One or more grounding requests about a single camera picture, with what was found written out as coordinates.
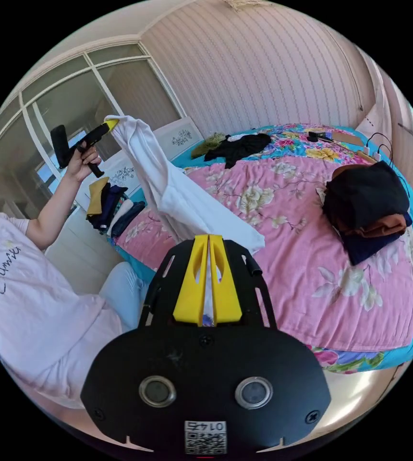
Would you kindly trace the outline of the person's left hand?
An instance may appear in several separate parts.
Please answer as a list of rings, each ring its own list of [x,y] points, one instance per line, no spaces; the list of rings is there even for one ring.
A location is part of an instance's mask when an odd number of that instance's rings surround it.
[[[101,158],[95,146],[88,146],[86,142],[77,146],[66,169],[66,176],[75,183],[81,184],[92,171],[90,166],[98,166]]]

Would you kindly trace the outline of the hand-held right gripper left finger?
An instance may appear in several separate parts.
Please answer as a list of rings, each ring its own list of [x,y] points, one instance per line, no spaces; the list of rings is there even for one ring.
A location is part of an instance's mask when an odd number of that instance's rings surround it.
[[[194,239],[178,300],[173,311],[176,322],[193,324],[198,327],[203,324],[208,241],[209,236],[207,234],[198,235]]]

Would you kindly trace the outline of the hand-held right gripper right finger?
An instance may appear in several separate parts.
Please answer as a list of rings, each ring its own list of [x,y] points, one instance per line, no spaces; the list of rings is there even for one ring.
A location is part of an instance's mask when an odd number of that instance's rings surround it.
[[[242,310],[221,236],[209,235],[209,255],[214,324],[238,323]]]

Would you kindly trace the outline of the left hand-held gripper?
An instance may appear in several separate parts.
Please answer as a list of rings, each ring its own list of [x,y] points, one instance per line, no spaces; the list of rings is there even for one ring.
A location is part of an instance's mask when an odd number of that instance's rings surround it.
[[[120,121],[119,119],[105,120],[103,124],[93,129],[90,133],[86,134],[82,139],[77,141],[72,147],[69,148],[69,153],[71,154],[71,158],[72,158],[75,148],[81,145],[83,142],[86,142],[88,146],[96,147],[96,144],[102,139],[104,135],[114,130],[114,128],[118,125],[119,121]],[[99,165],[98,166],[93,165],[93,166],[90,166],[90,168],[91,168],[92,174],[94,174],[97,178],[100,178],[104,175],[104,173],[99,168]]]

